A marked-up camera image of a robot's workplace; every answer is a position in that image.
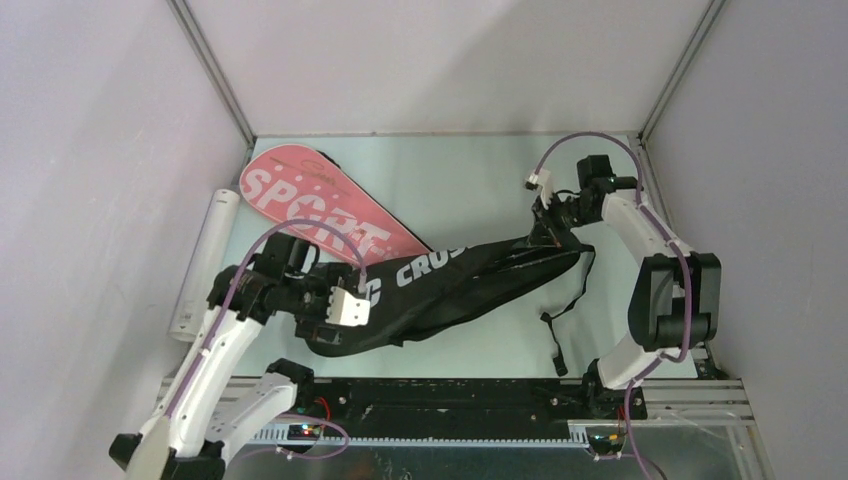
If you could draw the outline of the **black racket bag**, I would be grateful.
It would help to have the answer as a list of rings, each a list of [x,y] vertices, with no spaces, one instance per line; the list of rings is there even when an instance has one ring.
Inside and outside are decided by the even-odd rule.
[[[536,226],[526,236],[383,261],[367,269],[366,325],[298,315],[295,334],[330,358],[424,341],[532,292],[595,252],[580,241],[559,245]]]

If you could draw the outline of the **pink SPORT racket bag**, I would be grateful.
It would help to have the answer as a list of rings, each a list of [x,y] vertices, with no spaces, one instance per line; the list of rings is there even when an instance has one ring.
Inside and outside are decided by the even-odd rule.
[[[272,147],[251,160],[239,178],[247,203],[322,252],[356,265],[425,254],[430,248],[323,153],[299,144]]]

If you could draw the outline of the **white shuttlecock tube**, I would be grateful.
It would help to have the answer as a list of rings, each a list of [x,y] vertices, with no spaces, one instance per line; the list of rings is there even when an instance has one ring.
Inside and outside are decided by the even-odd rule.
[[[180,290],[168,335],[191,343],[199,332],[207,310],[207,295],[219,273],[240,203],[230,189],[219,189],[210,200]]]

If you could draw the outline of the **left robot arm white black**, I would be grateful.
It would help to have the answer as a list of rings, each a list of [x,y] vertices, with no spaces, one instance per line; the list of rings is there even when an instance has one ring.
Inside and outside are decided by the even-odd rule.
[[[110,458],[128,479],[222,479],[241,450],[280,415],[304,416],[316,403],[309,368],[280,358],[256,386],[220,408],[248,348],[279,312],[305,315],[327,327],[367,323],[368,269],[336,264],[319,276],[299,248],[314,244],[273,228],[241,262],[220,272],[200,329],[165,395],[135,434],[119,434]]]

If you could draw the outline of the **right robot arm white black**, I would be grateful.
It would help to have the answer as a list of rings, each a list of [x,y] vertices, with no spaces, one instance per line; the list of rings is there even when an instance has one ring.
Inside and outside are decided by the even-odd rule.
[[[579,190],[560,199],[551,174],[536,167],[525,186],[537,193],[533,213],[558,246],[576,246],[574,230],[603,223],[623,242],[639,271],[627,310],[627,331],[597,359],[599,380],[581,392],[585,411],[606,418],[622,403],[620,390],[637,386],[661,362],[680,363],[717,333],[721,262],[699,253],[658,217],[637,178],[618,176],[605,155],[577,164]]]

